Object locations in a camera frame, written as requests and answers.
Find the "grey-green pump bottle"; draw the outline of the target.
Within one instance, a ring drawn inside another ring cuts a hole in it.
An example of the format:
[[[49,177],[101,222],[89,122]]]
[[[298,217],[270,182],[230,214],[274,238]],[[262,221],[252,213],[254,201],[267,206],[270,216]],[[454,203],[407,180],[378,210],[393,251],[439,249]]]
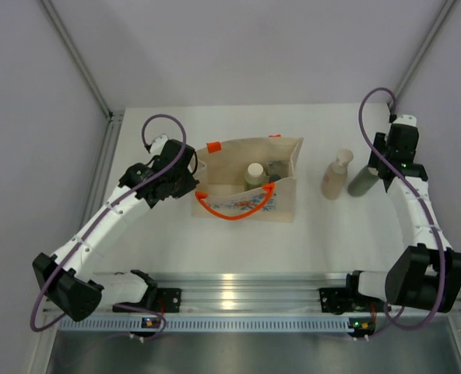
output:
[[[366,194],[379,180],[376,168],[364,166],[347,186],[350,196],[360,197]]]

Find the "canvas bag with orange handles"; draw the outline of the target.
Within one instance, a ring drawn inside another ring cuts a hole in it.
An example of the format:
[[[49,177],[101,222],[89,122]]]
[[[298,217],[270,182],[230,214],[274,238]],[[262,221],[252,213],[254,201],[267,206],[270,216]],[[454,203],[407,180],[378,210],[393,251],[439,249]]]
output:
[[[269,136],[207,143],[196,152],[192,216],[291,222],[302,138]]]

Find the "beige pump bottle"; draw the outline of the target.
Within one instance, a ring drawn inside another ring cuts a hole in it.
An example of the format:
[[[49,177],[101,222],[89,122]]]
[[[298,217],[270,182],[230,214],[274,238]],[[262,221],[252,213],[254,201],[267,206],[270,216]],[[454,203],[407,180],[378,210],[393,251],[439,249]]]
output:
[[[354,159],[351,150],[341,149],[336,153],[336,159],[326,168],[321,183],[321,192],[329,200],[335,200],[347,181],[347,169]]]

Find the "light green round-cap bottle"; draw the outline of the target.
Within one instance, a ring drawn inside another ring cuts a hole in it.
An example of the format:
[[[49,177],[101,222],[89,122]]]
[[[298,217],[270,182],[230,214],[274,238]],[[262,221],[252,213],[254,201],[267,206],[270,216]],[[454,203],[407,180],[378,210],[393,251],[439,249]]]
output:
[[[245,172],[245,186],[247,190],[262,186],[266,177],[264,167],[260,163],[251,163]]]

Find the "small dark-cap jar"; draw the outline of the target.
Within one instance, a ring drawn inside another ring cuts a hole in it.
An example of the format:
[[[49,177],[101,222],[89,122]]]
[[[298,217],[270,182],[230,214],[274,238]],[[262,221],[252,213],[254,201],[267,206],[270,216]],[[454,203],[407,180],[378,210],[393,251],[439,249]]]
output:
[[[268,161],[267,175],[269,182],[277,182],[283,178],[288,178],[290,174],[289,161]]]

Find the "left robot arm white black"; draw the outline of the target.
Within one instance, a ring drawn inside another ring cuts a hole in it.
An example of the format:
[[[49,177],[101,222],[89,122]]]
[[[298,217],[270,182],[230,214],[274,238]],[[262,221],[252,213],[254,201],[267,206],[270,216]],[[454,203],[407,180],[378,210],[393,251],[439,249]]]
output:
[[[132,270],[101,276],[95,271],[131,224],[160,201],[195,190],[195,149],[166,136],[154,146],[153,159],[129,167],[107,202],[69,242],[32,263],[44,296],[76,322],[97,308],[125,303],[146,312],[156,305],[157,283],[148,274]]]

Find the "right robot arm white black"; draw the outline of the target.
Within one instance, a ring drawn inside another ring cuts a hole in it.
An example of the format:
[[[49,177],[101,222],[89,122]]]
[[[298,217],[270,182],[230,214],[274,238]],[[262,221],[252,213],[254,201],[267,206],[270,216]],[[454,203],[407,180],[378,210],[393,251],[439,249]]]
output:
[[[372,298],[390,305],[449,312],[461,288],[461,253],[452,249],[432,209],[428,175],[414,157],[419,132],[412,115],[400,115],[378,132],[368,164],[347,187],[353,197],[382,182],[396,211],[403,254],[387,272],[357,270],[347,277],[345,303],[362,309]]]

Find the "left frame post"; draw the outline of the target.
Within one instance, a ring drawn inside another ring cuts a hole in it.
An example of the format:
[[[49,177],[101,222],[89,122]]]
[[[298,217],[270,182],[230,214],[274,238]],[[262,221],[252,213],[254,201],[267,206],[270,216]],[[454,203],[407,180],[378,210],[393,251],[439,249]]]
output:
[[[106,100],[104,99],[104,96],[100,92],[100,89],[95,79],[93,78],[92,73],[87,67],[85,61],[83,60],[83,57],[79,52],[79,49],[76,47],[76,44],[74,43],[72,36],[67,30],[67,27],[64,24],[61,16],[59,15],[55,5],[52,1],[49,0],[37,0],[37,4],[40,6],[43,14],[47,17],[48,21],[50,22],[51,27],[57,34],[58,39],[61,41],[64,49],[66,50],[66,53],[71,59],[72,64],[76,67],[83,83],[92,95],[101,113],[104,115],[105,118],[111,118],[112,111],[109,108],[109,105],[107,104]]]

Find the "frame post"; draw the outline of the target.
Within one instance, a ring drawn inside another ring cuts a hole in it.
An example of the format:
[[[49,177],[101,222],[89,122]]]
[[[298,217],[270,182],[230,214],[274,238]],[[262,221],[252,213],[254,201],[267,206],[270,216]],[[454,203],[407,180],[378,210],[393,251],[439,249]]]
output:
[[[446,23],[449,21],[459,3],[460,1],[458,0],[446,0],[441,2],[436,15],[426,27],[424,35],[419,39],[419,43],[415,48],[415,51],[411,55],[403,73],[400,75],[396,88],[393,91],[396,100],[393,100],[392,98],[389,99],[388,108],[392,114],[396,111],[397,104],[403,98],[407,88],[418,73],[419,68],[428,56],[428,53],[432,49],[434,43],[438,39],[440,33],[444,29]]]
[[[104,115],[105,118],[111,118],[112,111],[109,108],[109,105],[107,104],[106,100],[104,99],[104,96],[100,92],[100,89],[95,79],[93,78],[92,73],[87,67],[85,61],[83,60],[83,57],[79,52],[79,49],[76,47],[76,44],[74,43],[72,36],[67,30],[67,27],[64,24],[61,16],[59,15],[55,5],[52,1],[49,0],[37,0],[37,4],[40,6],[43,14],[47,17],[48,21],[50,22],[51,27],[57,34],[58,39],[61,41],[64,49],[66,50],[66,53],[71,59],[72,64],[76,67],[83,83],[92,95],[101,113]]]

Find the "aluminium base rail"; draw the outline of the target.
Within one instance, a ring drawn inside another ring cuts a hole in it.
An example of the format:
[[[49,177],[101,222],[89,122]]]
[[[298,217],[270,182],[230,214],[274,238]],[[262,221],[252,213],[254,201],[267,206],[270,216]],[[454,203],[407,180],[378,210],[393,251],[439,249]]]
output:
[[[319,314],[322,288],[345,285],[345,273],[152,273],[181,289],[181,312]]]

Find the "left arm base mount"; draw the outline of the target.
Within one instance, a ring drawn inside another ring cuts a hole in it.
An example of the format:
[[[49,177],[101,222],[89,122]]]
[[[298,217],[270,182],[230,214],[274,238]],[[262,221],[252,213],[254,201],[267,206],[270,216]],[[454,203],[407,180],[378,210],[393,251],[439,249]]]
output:
[[[160,314],[179,313],[181,293],[180,288],[159,288],[152,304],[152,310]]]

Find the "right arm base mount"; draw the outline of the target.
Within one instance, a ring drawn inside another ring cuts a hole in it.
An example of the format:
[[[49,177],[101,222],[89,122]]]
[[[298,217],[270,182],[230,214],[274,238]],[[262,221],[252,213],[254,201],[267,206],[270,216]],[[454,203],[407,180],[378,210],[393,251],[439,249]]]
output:
[[[346,288],[320,288],[318,292],[323,313],[342,315],[353,312],[353,298]]]

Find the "right frame post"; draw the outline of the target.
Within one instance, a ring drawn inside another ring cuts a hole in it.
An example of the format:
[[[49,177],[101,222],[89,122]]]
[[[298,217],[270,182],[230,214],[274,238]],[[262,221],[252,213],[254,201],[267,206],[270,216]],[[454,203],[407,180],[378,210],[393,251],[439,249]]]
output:
[[[393,100],[392,98],[389,99],[388,108],[392,114],[396,111],[397,104],[403,98],[407,88],[418,73],[419,68],[428,56],[428,53],[432,49],[434,43],[438,39],[440,33],[444,29],[446,23],[449,21],[459,3],[460,1],[458,0],[446,0],[441,2],[436,15],[426,27],[424,35],[419,39],[419,43],[415,48],[415,51],[411,55],[403,73],[400,75],[396,88],[393,91],[396,100]]]

